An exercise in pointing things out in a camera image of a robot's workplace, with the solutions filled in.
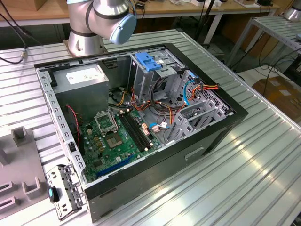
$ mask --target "label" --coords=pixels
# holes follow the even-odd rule
[[[290,95],[291,95],[290,92],[287,91],[286,89],[280,90],[280,92],[281,92],[284,96],[290,96]]]
[[[100,71],[96,70],[96,68],[89,68],[77,72],[67,73],[66,77],[69,83],[73,85],[93,79],[101,79],[104,78],[104,75]]]
[[[166,126],[167,126],[167,123],[166,123],[166,122],[162,122],[162,123],[161,123],[161,127],[166,128]]]
[[[270,80],[270,83],[272,83],[273,86],[280,86],[280,83],[278,81],[275,81],[275,80]]]

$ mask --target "pci express slot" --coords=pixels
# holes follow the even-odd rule
[[[131,160],[132,157],[133,157],[133,155],[130,156],[130,157],[128,157],[127,159],[125,159],[125,160],[119,162],[119,163],[116,163],[116,164],[113,165],[113,166],[110,166],[109,168],[104,169],[103,171],[100,171],[100,172],[96,173],[96,178],[101,177],[101,176],[103,176],[103,175],[106,175],[106,174],[108,174],[108,173],[111,173],[111,172],[113,172],[114,170],[116,170],[116,169],[118,169],[118,168],[120,168],[120,167],[123,167],[123,166],[127,165],[127,164],[130,162],[130,160]]]
[[[135,142],[139,151],[143,152],[145,151],[145,148],[151,148],[149,141],[146,139],[146,137],[141,132],[134,119],[132,119],[129,114],[121,115],[119,118],[126,130],[128,131],[129,135]]]

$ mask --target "aluminum table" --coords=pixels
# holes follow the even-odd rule
[[[95,224],[85,209],[57,219],[49,199],[0,225],[290,225],[301,210],[301,128],[183,32],[133,35],[109,51],[172,42],[248,112],[219,146]],[[20,49],[1,51],[16,60]],[[55,134],[34,63],[70,58],[63,44],[29,48],[26,62],[0,61],[0,134],[32,128],[44,171],[66,158]]]
[[[235,55],[237,54],[237,51],[241,47],[246,36],[249,34],[252,26],[256,26],[260,30],[251,41],[246,51],[248,51],[255,44],[262,32],[266,32],[270,36],[283,43],[284,47],[288,46],[292,50],[297,51],[299,54],[301,53],[301,41],[296,39],[297,34],[301,34],[301,22],[293,23],[289,20],[286,20],[282,16],[255,17],[250,19],[249,23],[241,33],[238,41],[236,42],[233,50],[230,53],[229,59],[227,61],[227,66],[232,63]]]

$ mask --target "yellow cable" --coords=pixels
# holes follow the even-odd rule
[[[121,101],[120,101],[118,104],[115,104],[116,106],[120,106],[120,105],[122,105],[122,104],[123,104],[123,101],[124,101],[125,94],[126,94],[126,92],[124,91],[124,92],[123,92],[123,95],[122,95],[122,99],[121,99]]]

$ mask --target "connector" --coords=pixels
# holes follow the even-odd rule
[[[193,80],[195,81],[196,84],[200,84],[201,80],[199,79],[198,76],[194,77]]]
[[[24,49],[24,50],[21,52],[20,58],[21,58],[22,60],[24,60],[25,58],[27,58],[27,50]]]

